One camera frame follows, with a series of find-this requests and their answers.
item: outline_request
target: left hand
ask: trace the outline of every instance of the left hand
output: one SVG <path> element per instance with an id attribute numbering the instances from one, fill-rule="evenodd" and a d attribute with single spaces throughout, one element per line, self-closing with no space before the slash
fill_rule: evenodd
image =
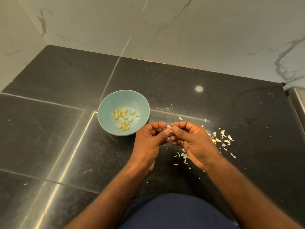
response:
<path id="1" fill-rule="evenodd" d="M 145 171 L 153 170 L 155 159 L 159 152 L 159 145 L 170 142 L 170 128 L 167 123 L 151 122 L 144 125 L 135 136 L 135 145 L 129 164 Z"/>

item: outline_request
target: forearm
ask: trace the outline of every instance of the forearm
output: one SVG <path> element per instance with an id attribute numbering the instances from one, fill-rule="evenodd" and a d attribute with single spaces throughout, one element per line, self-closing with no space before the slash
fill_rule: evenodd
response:
<path id="1" fill-rule="evenodd" d="M 66 229 L 115 228 L 146 175 L 147 170 L 127 164 Z"/>
<path id="2" fill-rule="evenodd" d="M 222 156 L 208 163 L 206 173 L 242 228 L 302 228 Z"/>

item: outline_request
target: fingernail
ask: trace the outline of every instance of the fingernail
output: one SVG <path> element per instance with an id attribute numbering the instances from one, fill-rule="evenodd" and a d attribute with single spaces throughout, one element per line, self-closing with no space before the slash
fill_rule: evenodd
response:
<path id="1" fill-rule="evenodd" d="M 172 127 L 172 130 L 173 130 L 174 132 L 177 132 L 177 131 L 179 130 L 179 128 L 178 128 L 177 126 L 174 126 L 174 127 Z"/>
<path id="2" fill-rule="evenodd" d="M 170 128 L 167 128 L 166 130 L 164 130 L 166 135 L 170 135 Z"/>

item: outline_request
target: light blue bowl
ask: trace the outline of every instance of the light blue bowl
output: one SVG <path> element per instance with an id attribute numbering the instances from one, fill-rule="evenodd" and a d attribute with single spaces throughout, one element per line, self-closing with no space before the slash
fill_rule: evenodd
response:
<path id="1" fill-rule="evenodd" d="M 119 108 L 127 110 L 126 115 L 130 129 L 126 131 L 119 130 L 119 123 L 114 122 L 114 111 Z M 130 114 L 132 109 L 135 111 L 134 115 Z M 128 136 L 136 133 L 147 123 L 149 114 L 149 104 L 143 95 L 132 90 L 120 90 L 103 99 L 98 108 L 97 118 L 102 128 L 108 133 L 116 136 Z"/>

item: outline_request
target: black granite countertop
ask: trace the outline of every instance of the black granite countertop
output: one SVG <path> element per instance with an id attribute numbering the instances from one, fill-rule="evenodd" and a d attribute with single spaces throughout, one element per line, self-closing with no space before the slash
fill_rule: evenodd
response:
<path id="1" fill-rule="evenodd" d="M 1 228 L 61 228 L 122 169 L 135 136 L 109 135 L 96 116 L 100 101 L 121 89 L 147 98 L 150 121 L 182 116 L 226 130 L 234 142 L 223 156 L 305 225 L 305 146 L 280 84 L 118 59 L 49 45 L 0 94 Z M 207 175 L 178 151 L 161 146 L 135 197 L 189 194 L 232 218 Z"/>

